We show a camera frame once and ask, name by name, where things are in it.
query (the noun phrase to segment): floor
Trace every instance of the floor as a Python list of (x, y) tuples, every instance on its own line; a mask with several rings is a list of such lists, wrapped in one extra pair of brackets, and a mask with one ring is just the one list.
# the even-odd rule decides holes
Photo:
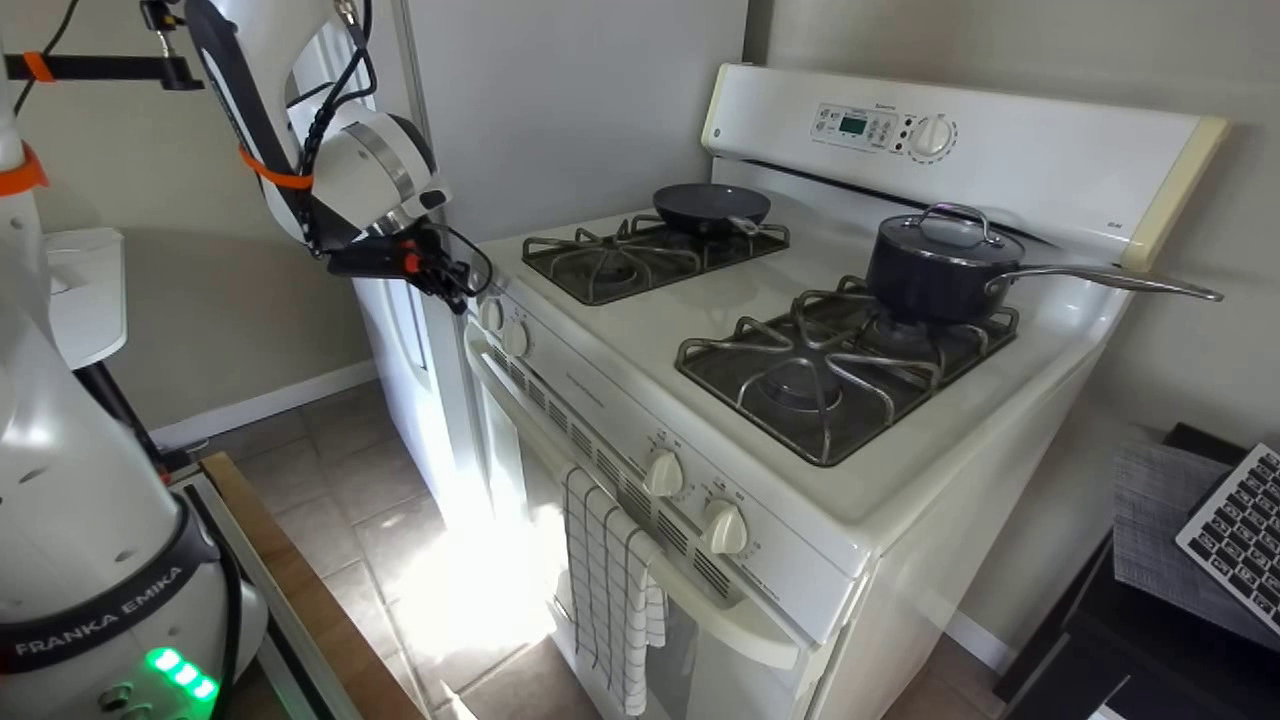
[[(450, 534), (378, 382), (213, 437), (297, 539), (357, 626), (441, 720), (588, 720), (548, 624), (499, 561)], [(894, 720), (991, 720), (991, 672), (941, 644)]]

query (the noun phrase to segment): black saucepan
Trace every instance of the black saucepan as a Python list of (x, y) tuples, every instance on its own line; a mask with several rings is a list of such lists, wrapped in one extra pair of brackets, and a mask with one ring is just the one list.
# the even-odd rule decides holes
[(1024, 244), (963, 206), (890, 215), (878, 237), (867, 287), (904, 320), (971, 324), (1000, 308), (1017, 276), (1082, 276), (1127, 292), (1171, 292), (1222, 305), (1198, 284), (1134, 276), (1098, 263), (1024, 263)]

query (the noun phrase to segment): sunlight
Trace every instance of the sunlight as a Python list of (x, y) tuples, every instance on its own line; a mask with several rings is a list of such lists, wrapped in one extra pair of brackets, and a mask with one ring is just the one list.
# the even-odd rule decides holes
[(486, 530), (441, 530), (394, 580), (399, 630), (434, 658), (520, 649), (553, 630), (548, 601), (565, 577), (561, 508)]

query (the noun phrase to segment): dish towel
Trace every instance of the dish towel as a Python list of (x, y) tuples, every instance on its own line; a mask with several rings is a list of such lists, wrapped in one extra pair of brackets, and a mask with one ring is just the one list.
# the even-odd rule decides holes
[(565, 539), (575, 663), (592, 668), (629, 714), (644, 714), (644, 657), (667, 634), (667, 595), (644, 565), (659, 549), (583, 473), (565, 480)]

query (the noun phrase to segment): burner grate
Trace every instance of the burner grate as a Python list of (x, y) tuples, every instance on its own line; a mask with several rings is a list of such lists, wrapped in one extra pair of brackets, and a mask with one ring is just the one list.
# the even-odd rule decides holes
[(632, 215), (611, 237), (583, 227), (574, 241), (529, 237), (526, 263), (580, 305), (616, 305), (780, 246), (790, 246), (790, 227), (780, 224), (765, 224), (759, 237), (694, 237), (659, 215)]
[(985, 324), (901, 324), (860, 281), (804, 292), (780, 320), (742, 320), (727, 338), (683, 338), (678, 369), (833, 467), (901, 425), (1017, 337), (1017, 313)]

